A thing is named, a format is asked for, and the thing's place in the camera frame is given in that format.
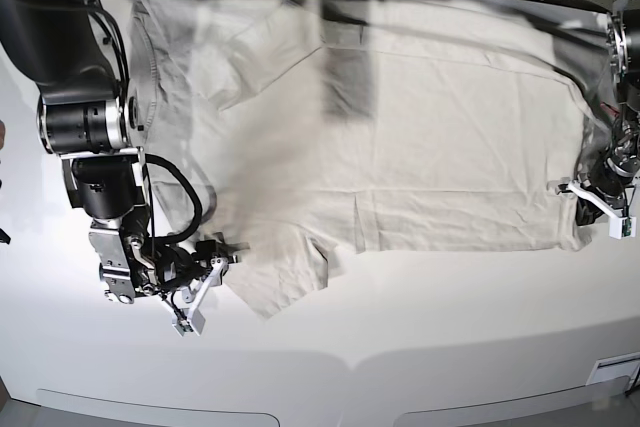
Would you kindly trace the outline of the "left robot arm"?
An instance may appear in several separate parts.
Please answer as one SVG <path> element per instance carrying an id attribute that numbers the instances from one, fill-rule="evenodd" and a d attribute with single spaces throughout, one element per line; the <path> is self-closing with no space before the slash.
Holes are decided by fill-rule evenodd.
<path id="1" fill-rule="evenodd" d="M 579 199 L 576 223 L 592 225 L 605 212 L 596 203 L 630 213 L 626 189 L 639 172 L 639 11 L 633 0 L 613 0 L 607 31 L 615 99 L 619 106 L 606 149 L 589 168 L 580 186 L 593 200 Z"/>

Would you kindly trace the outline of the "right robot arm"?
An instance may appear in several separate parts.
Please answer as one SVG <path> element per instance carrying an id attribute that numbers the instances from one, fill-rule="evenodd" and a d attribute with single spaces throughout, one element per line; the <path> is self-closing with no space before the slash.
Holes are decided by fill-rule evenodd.
<path id="1" fill-rule="evenodd" d="M 62 161 L 71 205 L 92 220 L 89 240 L 106 297 L 172 304 L 181 295 L 198 303 L 220 284 L 236 252 L 219 239 L 184 248 L 202 219 L 199 200 L 182 231 L 156 235 L 149 167 L 177 177 L 189 197 L 195 190 L 173 163 L 134 141 L 137 106 L 114 17 L 100 0 L 1 0 L 1 43 L 39 90 L 39 136 Z"/>

